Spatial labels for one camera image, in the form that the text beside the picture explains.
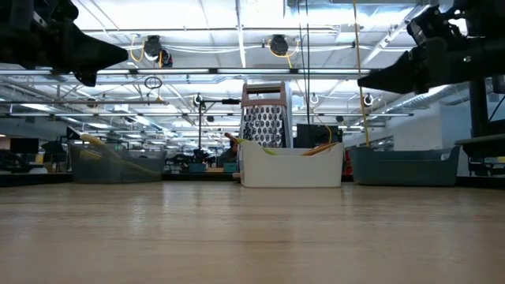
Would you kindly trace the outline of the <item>left arm's gripper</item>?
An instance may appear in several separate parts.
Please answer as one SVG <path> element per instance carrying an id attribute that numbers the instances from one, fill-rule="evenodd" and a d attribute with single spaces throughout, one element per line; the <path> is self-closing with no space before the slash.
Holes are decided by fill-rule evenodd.
<path id="1" fill-rule="evenodd" d="M 128 51 L 84 34 L 70 22 L 27 30 L 0 24 L 0 63 L 53 74 L 72 73 L 82 84 L 94 86 L 97 71 L 128 59 Z"/>

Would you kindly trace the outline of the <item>right arm's gripper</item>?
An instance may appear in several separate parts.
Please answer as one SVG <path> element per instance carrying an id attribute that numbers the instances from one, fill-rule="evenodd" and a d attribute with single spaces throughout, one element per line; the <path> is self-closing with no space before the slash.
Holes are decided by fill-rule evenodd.
<path id="1" fill-rule="evenodd" d="M 426 93 L 430 88 L 505 75 L 505 38 L 430 39 L 404 52 L 384 69 L 357 80 L 359 87 L 398 94 Z"/>

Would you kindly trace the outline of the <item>cream-handled table knife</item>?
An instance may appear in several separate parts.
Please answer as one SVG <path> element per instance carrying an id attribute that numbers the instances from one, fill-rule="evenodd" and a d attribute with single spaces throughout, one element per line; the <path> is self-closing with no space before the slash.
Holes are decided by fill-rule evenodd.
<path id="1" fill-rule="evenodd" d="M 103 141 L 101 141 L 98 137 L 83 133 L 80 135 L 80 139 L 84 142 L 89 142 L 91 145 L 97 148 L 105 148 L 106 145 Z"/>

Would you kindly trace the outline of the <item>teal plastic bin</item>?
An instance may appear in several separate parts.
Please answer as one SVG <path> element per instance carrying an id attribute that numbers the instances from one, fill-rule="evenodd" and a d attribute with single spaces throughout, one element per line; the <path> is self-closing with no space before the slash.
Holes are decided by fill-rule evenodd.
<path id="1" fill-rule="evenodd" d="M 353 180 L 360 185 L 455 185 L 460 147 L 427 151 L 350 149 Z"/>

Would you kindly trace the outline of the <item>white plastic bin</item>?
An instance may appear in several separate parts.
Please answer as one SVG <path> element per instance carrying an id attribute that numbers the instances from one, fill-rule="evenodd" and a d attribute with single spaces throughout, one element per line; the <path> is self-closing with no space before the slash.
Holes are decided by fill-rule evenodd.
<path id="1" fill-rule="evenodd" d="M 241 184 L 249 188 L 336 188 L 342 181 L 343 144 L 321 153 L 303 156 L 305 148 L 268 148 L 255 142 L 239 146 Z"/>

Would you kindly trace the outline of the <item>black background screen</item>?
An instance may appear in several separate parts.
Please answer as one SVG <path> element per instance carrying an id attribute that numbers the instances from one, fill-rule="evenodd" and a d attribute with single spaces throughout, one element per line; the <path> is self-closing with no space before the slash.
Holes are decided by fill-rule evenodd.
<path id="1" fill-rule="evenodd" d="M 329 142 L 342 142 L 343 131 L 338 126 L 297 124 L 295 148 L 315 148 Z"/>

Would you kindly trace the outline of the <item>grey operator cart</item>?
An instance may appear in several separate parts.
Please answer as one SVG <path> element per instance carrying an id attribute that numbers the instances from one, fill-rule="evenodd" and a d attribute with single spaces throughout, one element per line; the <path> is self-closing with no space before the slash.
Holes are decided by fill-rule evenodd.
<path id="1" fill-rule="evenodd" d="M 505 176 L 505 133 L 458 140 L 455 145 L 468 156 L 470 176 Z"/>

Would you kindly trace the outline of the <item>grey translucent plastic bin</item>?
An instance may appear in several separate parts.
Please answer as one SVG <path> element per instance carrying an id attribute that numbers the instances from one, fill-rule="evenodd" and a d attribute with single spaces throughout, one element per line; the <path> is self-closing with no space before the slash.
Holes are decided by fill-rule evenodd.
<path id="1" fill-rule="evenodd" d="M 127 184 L 160 181 L 166 161 L 165 151 L 128 151 L 71 145 L 69 149 L 73 181 L 81 184 Z"/>

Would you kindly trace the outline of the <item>black boom stand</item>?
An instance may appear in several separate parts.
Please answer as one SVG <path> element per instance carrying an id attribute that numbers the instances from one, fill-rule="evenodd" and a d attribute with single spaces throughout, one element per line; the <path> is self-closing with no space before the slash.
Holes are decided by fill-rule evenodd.
<path id="1" fill-rule="evenodd" d="M 240 99 L 204 99 L 201 95 L 195 97 L 195 102 L 198 105 L 198 153 L 202 152 L 202 117 L 203 117 L 203 107 L 205 103 L 220 103 L 223 105 L 238 105 Z"/>

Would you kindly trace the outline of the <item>pink metal box grater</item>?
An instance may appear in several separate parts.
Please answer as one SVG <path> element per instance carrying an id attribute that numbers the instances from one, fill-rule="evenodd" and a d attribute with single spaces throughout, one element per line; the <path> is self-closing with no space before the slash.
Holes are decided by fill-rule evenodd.
<path id="1" fill-rule="evenodd" d="M 292 91 L 287 82 L 244 84 L 239 137 L 264 148 L 293 147 Z"/>

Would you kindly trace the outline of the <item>person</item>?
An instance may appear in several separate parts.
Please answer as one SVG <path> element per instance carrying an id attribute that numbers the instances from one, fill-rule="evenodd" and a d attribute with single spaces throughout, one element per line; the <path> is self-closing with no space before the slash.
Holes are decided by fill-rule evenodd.
<path id="1" fill-rule="evenodd" d="M 237 157 L 238 157 L 238 144 L 231 140 L 229 148 L 226 149 L 219 156 L 220 166 L 224 167 L 226 164 L 231 164 L 231 163 L 236 164 Z"/>

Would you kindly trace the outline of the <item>black aluminium table frame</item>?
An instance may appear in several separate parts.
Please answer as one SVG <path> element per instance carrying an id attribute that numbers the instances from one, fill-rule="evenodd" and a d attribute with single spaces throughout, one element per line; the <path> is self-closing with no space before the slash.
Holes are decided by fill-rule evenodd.
<path id="1" fill-rule="evenodd" d="M 232 174 L 163 174 L 162 181 L 237 181 Z M 45 185 L 72 182 L 72 174 L 0 174 L 0 187 Z M 457 177 L 463 188 L 505 190 L 505 177 Z"/>

